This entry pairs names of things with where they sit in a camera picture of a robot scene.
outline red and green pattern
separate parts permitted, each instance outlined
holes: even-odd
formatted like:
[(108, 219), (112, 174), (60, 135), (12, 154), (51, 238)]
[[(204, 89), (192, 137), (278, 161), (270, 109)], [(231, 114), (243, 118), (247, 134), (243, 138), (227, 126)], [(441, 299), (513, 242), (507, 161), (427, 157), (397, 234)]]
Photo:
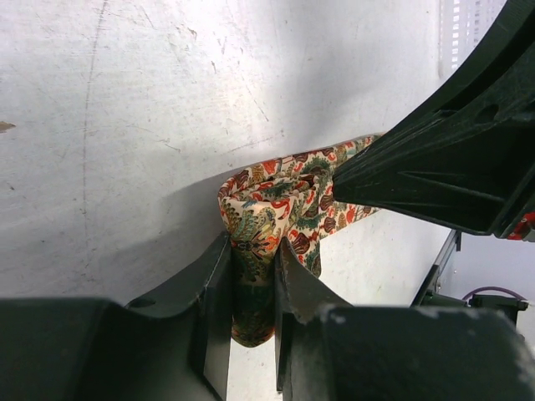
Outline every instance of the red and green pattern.
[(335, 201), (332, 181), (336, 167), (377, 138), (264, 161), (223, 184), (217, 198), (231, 235), (232, 337), (238, 343), (256, 347), (273, 335), (273, 258), (283, 237), (319, 277), (319, 240), (377, 211)]

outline paisley fabric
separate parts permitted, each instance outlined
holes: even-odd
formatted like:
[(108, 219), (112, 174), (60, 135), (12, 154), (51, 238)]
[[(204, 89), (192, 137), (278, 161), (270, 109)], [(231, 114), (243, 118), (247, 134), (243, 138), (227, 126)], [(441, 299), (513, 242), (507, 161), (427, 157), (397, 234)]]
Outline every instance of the paisley fabric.
[(335, 201), (332, 181), (336, 167), (376, 138), (264, 161), (234, 175), (219, 190), (234, 266), (232, 337), (241, 345), (256, 347), (273, 335), (273, 258), (283, 237), (319, 277), (319, 240), (377, 211)]

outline scratch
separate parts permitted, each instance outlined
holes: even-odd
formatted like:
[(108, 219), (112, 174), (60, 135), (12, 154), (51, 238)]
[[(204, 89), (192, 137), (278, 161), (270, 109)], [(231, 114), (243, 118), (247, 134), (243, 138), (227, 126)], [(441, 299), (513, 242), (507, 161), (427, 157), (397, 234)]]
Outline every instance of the scratch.
[(231, 152), (233, 152), (234, 150), (239, 150), (239, 149), (247, 148), (248, 146), (258, 145), (258, 144), (261, 144), (262, 142), (268, 142), (269, 140), (273, 140), (274, 138), (275, 138), (274, 136), (271, 136), (271, 137), (269, 137), (269, 138), (266, 138), (265, 140), (257, 140), (256, 142), (251, 142), (250, 144), (244, 144), (244, 145), (242, 145), (242, 146), (238, 146), (237, 148), (230, 149), (230, 150), (226, 151), (226, 152), (223, 153), (223, 154), (226, 155), (227, 153), (231, 153)]
[(223, 46), (221, 47), (221, 54), (225, 54), (226, 46), (227, 46), (227, 37), (225, 37), (225, 41), (223, 42)]
[(14, 128), (16, 125), (11, 123), (6, 123), (5, 121), (0, 121), (0, 133), (6, 132), (8, 129)]
[(193, 35), (193, 38), (194, 38), (195, 40), (197, 40), (197, 32), (195, 32), (193, 29), (189, 29), (189, 28), (188, 28), (187, 30), (190, 31), (191, 35)]
[(65, 148), (64, 152), (61, 155), (59, 155), (60, 161), (65, 160), (65, 156), (67, 155), (67, 152), (69, 151), (69, 149), (70, 149), (70, 145)]
[(180, 150), (180, 149), (178, 149), (178, 148), (173, 148), (171, 145), (168, 145), (168, 144), (166, 144), (165, 142), (164, 142), (163, 144), (164, 144), (165, 146), (167, 146), (168, 148), (174, 149), (174, 150), (176, 150), (178, 153), (181, 153), (181, 150)]
[(151, 25), (151, 27), (156, 30), (156, 28), (154, 28), (154, 25), (152, 23), (152, 21), (150, 20), (149, 16), (147, 15), (147, 11), (145, 11), (144, 7), (141, 6), (141, 11), (143, 12), (143, 14), (145, 15), (145, 18), (147, 18), (147, 21), (149, 21), (149, 24)]
[(303, 71), (304, 60), (307, 58), (307, 50), (308, 50), (308, 41), (307, 41), (307, 44), (304, 45), (303, 59), (301, 60), (301, 67), (299, 68), (299, 72)]
[(102, 2), (102, 8), (100, 9), (99, 21), (97, 22), (96, 33), (94, 35), (93, 41), (93, 51), (91, 53), (91, 66), (89, 68), (89, 79), (87, 82), (87, 90), (85, 94), (85, 112), (84, 112), (84, 139), (82, 146), (82, 184), (83, 184), (83, 210), (82, 214), (84, 215), (84, 234), (85, 234), (85, 256), (86, 260), (89, 261), (89, 235), (87, 227), (87, 123), (88, 123), (88, 112), (89, 112), (89, 96), (91, 95), (91, 86), (93, 83), (93, 71), (94, 71), (94, 60), (97, 51), (97, 43), (99, 41), (100, 31), (102, 30), (102, 22), (104, 21), (104, 11), (108, 6), (108, 0)]
[(266, 113), (264, 113), (264, 110), (262, 110), (262, 107), (260, 107), (260, 104), (258, 104), (257, 100), (254, 99), (254, 96), (252, 95), (252, 92), (249, 89), (249, 86), (247, 84), (245, 84), (245, 88), (247, 89), (247, 92), (249, 92), (249, 94), (251, 95), (252, 101), (258, 107), (258, 109), (260, 110), (260, 113), (262, 113), (262, 115), (264, 116), (264, 119), (266, 119), (266, 121), (269, 122), (269, 118), (266, 116)]

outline scratched white table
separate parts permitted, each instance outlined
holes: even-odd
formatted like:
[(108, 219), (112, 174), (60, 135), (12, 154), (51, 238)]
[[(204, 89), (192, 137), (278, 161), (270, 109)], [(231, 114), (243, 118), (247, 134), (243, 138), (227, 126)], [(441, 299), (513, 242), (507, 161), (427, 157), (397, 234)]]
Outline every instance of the scratched white table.
[[(118, 302), (223, 229), (244, 165), (392, 128), (439, 85), (438, 0), (19, 0), (0, 15), (0, 296)], [(351, 302), (406, 304), (447, 230), (381, 211), (326, 239)], [(278, 399), (273, 343), (230, 400)]]

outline wire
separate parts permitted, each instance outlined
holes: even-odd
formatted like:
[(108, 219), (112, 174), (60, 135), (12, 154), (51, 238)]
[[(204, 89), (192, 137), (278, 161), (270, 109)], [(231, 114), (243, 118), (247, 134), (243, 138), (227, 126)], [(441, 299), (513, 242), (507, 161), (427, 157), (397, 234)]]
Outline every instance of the wire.
[(498, 291), (498, 292), (505, 292), (506, 294), (509, 294), (513, 297), (515, 297), (517, 300), (519, 301), (526, 301), (526, 298), (523, 297), (522, 295), (520, 295), (519, 293), (517, 292), (514, 292), (512, 290), (507, 290), (506, 288), (503, 288), (503, 287), (480, 287), (480, 288), (476, 288), (475, 290), (472, 290), (470, 292), (468, 292), (463, 298), (462, 300), (463, 301), (467, 301), (468, 298), (470, 298), (472, 295), (476, 295), (478, 292), (483, 292), (483, 291)]

